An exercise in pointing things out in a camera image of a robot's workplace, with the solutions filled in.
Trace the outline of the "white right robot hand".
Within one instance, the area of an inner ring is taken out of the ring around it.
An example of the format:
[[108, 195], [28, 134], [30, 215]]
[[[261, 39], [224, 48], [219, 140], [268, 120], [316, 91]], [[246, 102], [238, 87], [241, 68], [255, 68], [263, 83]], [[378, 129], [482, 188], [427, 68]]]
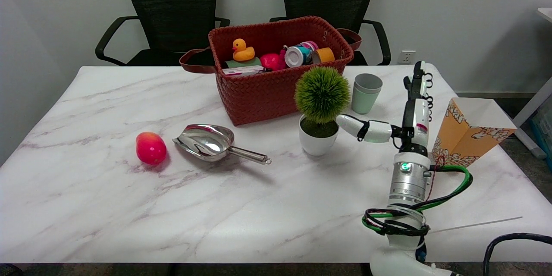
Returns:
[[432, 83], [433, 79], [432, 74], [425, 70], [425, 66], [424, 61], [416, 62], [412, 77], [404, 77], [403, 84], [408, 91], [408, 100], [401, 126], [374, 119], [364, 121], [347, 114], [339, 114], [336, 123], [358, 141], [382, 144], [399, 138], [400, 152], [428, 156], [430, 109], [433, 107], [433, 98], [428, 95], [427, 90], [431, 88], [428, 84]]

